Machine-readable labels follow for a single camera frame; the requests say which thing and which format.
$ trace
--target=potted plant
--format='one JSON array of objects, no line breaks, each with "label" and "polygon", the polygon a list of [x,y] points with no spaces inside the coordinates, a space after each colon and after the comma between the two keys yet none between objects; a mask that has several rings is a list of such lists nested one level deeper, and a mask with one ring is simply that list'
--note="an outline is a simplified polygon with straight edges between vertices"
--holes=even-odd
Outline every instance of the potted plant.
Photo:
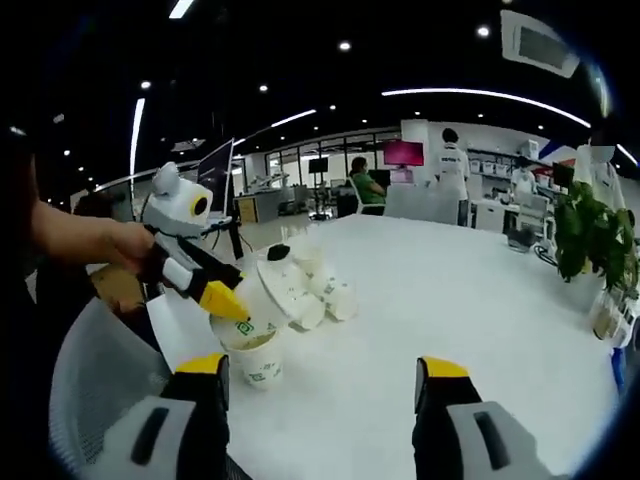
[{"label": "potted plant", "polygon": [[613,212],[594,198],[589,184],[574,182],[558,198],[555,223],[556,261],[565,282],[591,270],[609,293],[637,299],[639,264],[628,210]]}]

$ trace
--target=human hand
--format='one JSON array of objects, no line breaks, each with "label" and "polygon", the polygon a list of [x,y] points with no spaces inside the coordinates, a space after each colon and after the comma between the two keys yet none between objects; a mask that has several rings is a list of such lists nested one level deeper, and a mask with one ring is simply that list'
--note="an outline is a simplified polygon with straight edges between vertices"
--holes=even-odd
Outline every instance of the human hand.
[{"label": "human hand", "polygon": [[141,223],[114,222],[108,233],[107,256],[111,263],[139,274],[155,240]]}]

